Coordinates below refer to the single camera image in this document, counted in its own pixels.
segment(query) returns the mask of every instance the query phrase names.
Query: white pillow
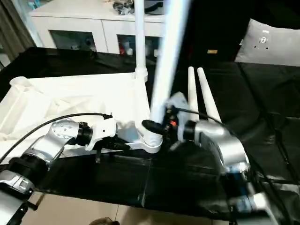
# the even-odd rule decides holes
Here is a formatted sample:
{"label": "white pillow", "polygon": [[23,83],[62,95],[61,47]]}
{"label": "white pillow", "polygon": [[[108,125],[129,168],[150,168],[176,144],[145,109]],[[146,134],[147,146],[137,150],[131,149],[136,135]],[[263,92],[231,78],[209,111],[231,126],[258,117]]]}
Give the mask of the white pillow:
{"label": "white pillow", "polygon": [[300,30],[271,27],[251,19],[235,61],[300,66]]}

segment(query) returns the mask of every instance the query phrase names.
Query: black table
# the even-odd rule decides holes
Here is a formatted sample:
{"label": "black table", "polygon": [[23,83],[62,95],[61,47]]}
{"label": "black table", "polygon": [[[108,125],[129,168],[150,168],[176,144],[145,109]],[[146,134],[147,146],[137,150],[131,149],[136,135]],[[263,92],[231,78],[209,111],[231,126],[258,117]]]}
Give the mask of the black table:
{"label": "black table", "polygon": [[[147,61],[151,97],[155,63]],[[0,94],[9,80],[133,72],[135,60],[107,53],[31,48],[0,72]],[[277,187],[291,218],[300,224],[300,68],[218,63],[204,67],[222,121]],[[172,93],[187,93],[188,69],[177,69]],[[205,112],[199,82],[199,110]],[[131,150],[59,159],[40,191],[95,201],[229,220],[213,156],[191,144],[158,154]]]}

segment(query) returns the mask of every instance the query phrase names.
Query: floor tile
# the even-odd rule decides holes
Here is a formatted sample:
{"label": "floor tile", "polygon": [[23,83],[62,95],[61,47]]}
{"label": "floor tile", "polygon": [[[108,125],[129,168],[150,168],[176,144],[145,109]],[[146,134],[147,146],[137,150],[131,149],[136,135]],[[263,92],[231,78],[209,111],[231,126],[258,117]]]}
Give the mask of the floor tile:
{"label": "floor tile", "polygon": [[212,225],[228,225],[228,221],[223,221],[223,220],[213,220]]}
{"label": "floor tile", "polygon": [[120,205],[116,217],[121,225],[211,225],[211,220],[202,217],[139,209]]}
{"label": "floor tile", "polygon": [[[38,195],[30,201],[35,203]],[[58,195],[45,195],[37,211],[28,210],[22,225],[88,225],[98,218],[115,219],[118,205]]]}

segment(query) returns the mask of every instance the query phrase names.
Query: white plastic rod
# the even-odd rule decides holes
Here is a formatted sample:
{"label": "white plastic rod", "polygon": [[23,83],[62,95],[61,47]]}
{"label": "white plastic rod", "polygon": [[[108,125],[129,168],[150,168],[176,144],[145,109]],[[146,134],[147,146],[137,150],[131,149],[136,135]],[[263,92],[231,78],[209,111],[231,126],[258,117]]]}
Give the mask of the white plastic rod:
{"label": "white plastic rod", "polygon": [[[165,116],[165,103],[170,97],[173,85],[189,5],[190,0],[168,1],[165,33],[160,41],[160,56],[156,66],[150,110],[150,120],[157,123],[162,123]],[[147,132],[144,140],[150,146],[157,146],[161,144],[162,136]]]}
{"label": "white plastic rod", "polygon": [[135,0],[135,76],[143,77],[147,81],[144,11],[144,0]]}
{"label": "white plastic rod", "polygon": [[[198,99],[194,67],[188,68],[188,104],[192,111],[198,112]],[[191,120],[198,121],[199,115],[191,113]]]}
{"label": "white plastic rod", "polygon": [[211,116],[218,121],[221,121],[215,100],[211,94],[210,86],[208,85],[204,70],[200,67],[197,69],[198,77],[201,85],[201,91],[204,99],[205,109],[208,116]]}

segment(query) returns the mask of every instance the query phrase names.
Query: small label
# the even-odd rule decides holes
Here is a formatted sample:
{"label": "small label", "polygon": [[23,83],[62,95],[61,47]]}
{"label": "small label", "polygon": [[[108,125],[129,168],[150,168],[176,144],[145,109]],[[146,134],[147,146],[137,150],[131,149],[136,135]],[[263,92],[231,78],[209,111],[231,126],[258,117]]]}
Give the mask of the small label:
{"label": "small label", "polygon": [[217,54],[217,53],[218,53],[217,50],[212,50],[212,49],[207,50],[207,54]]}

